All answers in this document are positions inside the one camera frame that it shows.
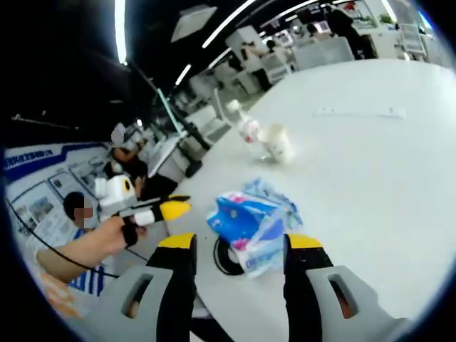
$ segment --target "plastic bottle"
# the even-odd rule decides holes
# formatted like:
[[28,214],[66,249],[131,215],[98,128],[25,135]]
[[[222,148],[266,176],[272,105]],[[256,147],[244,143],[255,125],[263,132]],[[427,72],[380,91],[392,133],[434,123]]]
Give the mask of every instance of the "plastic bottle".
[[229,102],[227,104],[227,109],[230,113],[237,113],[239,115],[235,125],[242,140],[246,143],[250,155],[255,159],[265,160],[269,155],[263,143],[258,138],[260,131],[258,120],[247,115],[238,100]]

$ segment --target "green plant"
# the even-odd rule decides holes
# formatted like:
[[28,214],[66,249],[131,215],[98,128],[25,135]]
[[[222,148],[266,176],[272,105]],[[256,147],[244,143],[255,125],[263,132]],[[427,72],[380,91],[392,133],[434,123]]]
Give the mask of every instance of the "green plant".
[[381,14],[380,15],[380,22],[383,24],[394,24],[392,18],[389,14]]

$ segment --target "plastic bag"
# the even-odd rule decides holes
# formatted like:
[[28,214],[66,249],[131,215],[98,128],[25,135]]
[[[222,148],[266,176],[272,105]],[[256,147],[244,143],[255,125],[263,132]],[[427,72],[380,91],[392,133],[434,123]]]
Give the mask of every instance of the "plastic bag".
[[208,216],[207,223],[230,244],[246,275],[255,277],[283,266],[284,232],[302,229],[302,220],[296,206],[262,180],[244,189],[249,193],[218,196],[218,210]]

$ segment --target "desk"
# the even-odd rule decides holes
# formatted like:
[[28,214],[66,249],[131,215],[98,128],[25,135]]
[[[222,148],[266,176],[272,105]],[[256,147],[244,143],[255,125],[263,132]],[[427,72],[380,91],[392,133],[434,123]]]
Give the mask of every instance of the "desk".
[[[214,199],[261,176],[292,199],[305,231],[377,292],[394,317],[417,318],[446,279],[456,253],[456,78],[444,68],[399,60],[338,63],[292,74],[249,111],[265,126],[283,123],[296,148],[290,164],[248,157],[237,132],[205,155],[177,193],[192,210],[168,223],[198,238],[197,291],[236,342],[288,340],[284,276],[249,280],[214,265],[206,224]],[[385,106],[405,120],[313,116],[322,105]]]

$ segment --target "black strap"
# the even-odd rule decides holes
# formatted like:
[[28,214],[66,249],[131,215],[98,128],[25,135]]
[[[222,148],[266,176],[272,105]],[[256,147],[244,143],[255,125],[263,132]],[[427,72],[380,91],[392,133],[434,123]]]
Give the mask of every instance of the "black strap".
[[229,249],[228,242],[219,237],[215,242],[213,251],[215,265],[227,276],[240,276],[241,274],[244,274],[244,270],[239,263],[234,262],[229,258]]
[[136,234],[137,225],[132,223],[129,217],[123,217],[123,223],[125,224],[122,226],[123,239],[127,247],[130,247],[138,242],[138,234]]

